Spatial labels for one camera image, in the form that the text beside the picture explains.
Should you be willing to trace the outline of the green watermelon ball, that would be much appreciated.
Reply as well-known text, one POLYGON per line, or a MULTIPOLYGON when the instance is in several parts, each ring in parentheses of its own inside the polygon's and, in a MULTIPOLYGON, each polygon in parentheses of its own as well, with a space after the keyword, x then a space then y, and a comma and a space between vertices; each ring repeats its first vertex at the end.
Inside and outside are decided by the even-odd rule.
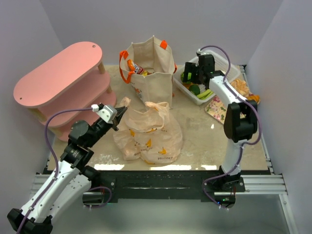
POLYGON ((181 73, 180 79, 182 83, 190 84, 192 83, 192 73, 185 74, 184 72, 181 73))

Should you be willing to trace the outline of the orange banana print plastic bag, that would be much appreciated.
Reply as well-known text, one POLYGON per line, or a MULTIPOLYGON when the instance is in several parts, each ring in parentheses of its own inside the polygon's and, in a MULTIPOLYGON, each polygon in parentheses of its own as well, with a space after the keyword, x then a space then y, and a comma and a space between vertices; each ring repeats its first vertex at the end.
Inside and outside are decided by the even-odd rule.
POLYGON ((124 97, 120 106, 127 108, 113 139, 124 160, 142 159, 148 164, 170 164, 177 160, 183 145, 182 130, 170 113, 167 102, 146 102, 146 111, 133 108, 124 97))

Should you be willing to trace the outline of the canvas tote bag orange handles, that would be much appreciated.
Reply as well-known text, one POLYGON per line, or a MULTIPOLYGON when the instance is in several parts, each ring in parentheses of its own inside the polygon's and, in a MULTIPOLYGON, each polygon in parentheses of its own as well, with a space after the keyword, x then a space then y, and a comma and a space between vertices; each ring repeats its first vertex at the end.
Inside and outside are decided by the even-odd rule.
POLYGON ((119 54, 119 72, 123 81, 130 84, 142 102, 167 102, 172 107, 173 74, 177 67, 173 53, 165 40, 152 36, 145 42, 132 43, 119 54), (131 59, 150 74, 138 75, 130 71, 131 59))

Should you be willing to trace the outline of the orange yellow snack bag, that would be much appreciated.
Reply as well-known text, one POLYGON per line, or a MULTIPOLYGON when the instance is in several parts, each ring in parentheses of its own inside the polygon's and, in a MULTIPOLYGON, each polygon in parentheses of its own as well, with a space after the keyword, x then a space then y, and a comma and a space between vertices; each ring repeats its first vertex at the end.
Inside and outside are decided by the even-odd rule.
POLYGON ((137 65, 131 59, 127 60, 127 65, 129 67, 130 71, 134 72, 135 74, 143 75, 143 76, 147 76, 150 74, 148 71, 146 71, 141 66, 137 65))

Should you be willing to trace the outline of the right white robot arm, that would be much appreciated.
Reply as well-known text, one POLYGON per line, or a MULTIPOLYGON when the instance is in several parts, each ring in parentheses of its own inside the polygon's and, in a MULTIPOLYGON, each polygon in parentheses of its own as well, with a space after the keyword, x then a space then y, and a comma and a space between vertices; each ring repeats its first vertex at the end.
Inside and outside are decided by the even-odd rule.
POLYGON ((257 132, 257 102, 247 100, 228 82, 226 75, 215 69, 212 54, 197 52, 198 62, 185 63, 183 78, 191 72, 190 81, 204 84, 227 106, 224 133, 228 139, 226 156, 219 168, 219 175, 206 179, 205 189, 227 190, 240 180, 240 161, 244 145, 257 132))

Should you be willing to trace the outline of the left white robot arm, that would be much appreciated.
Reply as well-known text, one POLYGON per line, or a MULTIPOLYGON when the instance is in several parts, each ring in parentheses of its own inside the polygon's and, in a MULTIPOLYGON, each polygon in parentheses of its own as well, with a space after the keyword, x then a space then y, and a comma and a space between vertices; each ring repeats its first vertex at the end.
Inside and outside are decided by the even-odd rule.
POLYGON ((93 104, 86 108, 98 115, 89 124, 78 120, 68 135, 68 144, 56 167, 35 195, 20 209, 12 209, 7 218, 18 234, 49 234, 57 215, 84 192, 92 191, 92 184, 100 183, 100 172, 87 165, 94 152, 91 148, 118 125, 127 107, 93 104))

